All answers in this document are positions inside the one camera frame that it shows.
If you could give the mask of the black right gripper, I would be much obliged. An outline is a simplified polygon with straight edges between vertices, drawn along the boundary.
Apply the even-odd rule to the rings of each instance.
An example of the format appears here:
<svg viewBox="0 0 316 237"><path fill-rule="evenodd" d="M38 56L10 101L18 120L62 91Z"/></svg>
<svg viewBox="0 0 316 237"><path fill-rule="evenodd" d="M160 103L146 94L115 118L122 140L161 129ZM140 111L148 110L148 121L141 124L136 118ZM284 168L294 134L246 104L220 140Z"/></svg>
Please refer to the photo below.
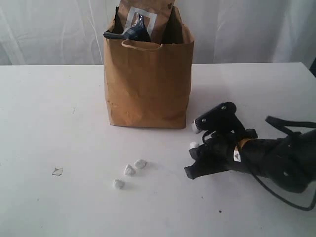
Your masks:
<svg viewBox="0 0 316 237"><path fill-rule="evenodd" d="M234 160L234 153L238 151L235 138L236 135L232 132L225 135L215 132L202 145L189 149L191 158L196 161L184 167L187 177L196 179L229 170L249 173L246 165Z"/></svg>

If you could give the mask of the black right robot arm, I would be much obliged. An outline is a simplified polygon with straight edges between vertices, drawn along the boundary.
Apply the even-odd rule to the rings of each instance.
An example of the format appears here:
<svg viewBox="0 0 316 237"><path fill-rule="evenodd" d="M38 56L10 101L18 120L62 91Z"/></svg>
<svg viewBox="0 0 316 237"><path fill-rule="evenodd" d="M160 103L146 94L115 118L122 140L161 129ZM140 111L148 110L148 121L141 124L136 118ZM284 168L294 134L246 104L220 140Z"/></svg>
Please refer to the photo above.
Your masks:
<svg viewBox="0 0 316 237"><path fill-rule="evenodd" d="M282 189L302 193L316 179L316 131L294 132L278 139L259 139L254 129L219 133L189 153L188 178L238 171L272 180Z"/></svg>

